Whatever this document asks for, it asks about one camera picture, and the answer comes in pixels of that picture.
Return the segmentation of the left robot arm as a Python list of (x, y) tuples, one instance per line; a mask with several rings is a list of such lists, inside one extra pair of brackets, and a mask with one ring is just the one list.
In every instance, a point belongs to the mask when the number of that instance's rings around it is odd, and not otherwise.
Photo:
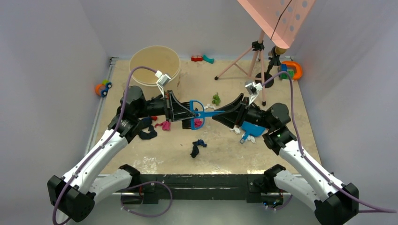
[(143, 118), (164, 115), (168, 121), (187, 121), (197, 116), (190, 102), (180, 102), (173, 91), (163, 91), (147, 100), (138, 86), (125, 88), (116, 115), (94, 147), (72, 169), (61, 177), (54, 175), (47, 182), (53, 205), (52, 223), (59, 225), (57, 215), (81, 222), (102, 198), (119, 190), (136, 191), (143, 182), (141, 173), (130, 165), (98, 180), (105, 166), (144, 129)]

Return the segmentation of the blue hand brush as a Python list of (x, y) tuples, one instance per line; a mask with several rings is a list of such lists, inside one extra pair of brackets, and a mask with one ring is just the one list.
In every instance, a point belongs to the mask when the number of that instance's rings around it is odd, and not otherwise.
[[(198, 103), (202, 107), (202, 110), (195, 110), (194, 103)], [(224, 110), (215, 110), (212, 112), (207, 112), (205, 111), (205, 107), (203, 106), (203, 104), (197, 100), (190, 100), (189, 102), (182, 103), (182, 105), (189, 108), (194, 115), (192, 118), (182, 120), (183, 129), (198, 130), (204, 126), (206, 118), (213, 117), (215, 115), (225, 112)], [(200, 120), (202, 121), (202, 123), (199, 126), (196, 126), (195, 125), (196, 120)]]

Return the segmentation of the blue dustpan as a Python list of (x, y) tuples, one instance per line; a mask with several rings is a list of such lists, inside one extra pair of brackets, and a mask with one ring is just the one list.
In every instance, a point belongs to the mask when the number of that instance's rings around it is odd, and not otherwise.
[(252, 135), (255, 138), (261, 136), (266, 131), (265, 127), (255, 125), (247, 121), (243, 122), (241, 129), (244, 131), (243, 134)]

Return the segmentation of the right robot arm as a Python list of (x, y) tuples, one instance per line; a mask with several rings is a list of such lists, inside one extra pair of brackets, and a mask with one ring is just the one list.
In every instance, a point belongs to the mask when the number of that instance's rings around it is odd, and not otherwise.
[(264, 172), (263, 185), (274, 191), (281, 189), (308, 206), (322, 225), (343, 225), (359, 213), (354, 200), (359, 190), (344, 184), (324, 169), (299, 143), (299, 135), (287, 127), (291, 121), (287, 105), (275, 103), (267, 110), (250, 105), (240, 94), (233, 102), (215, 111), (213, 120), (229, 127), (241, 127), (245, 122), (263, 127), (265, 145), (284, 159), (302, 176), (298, 180), (281, 165)]

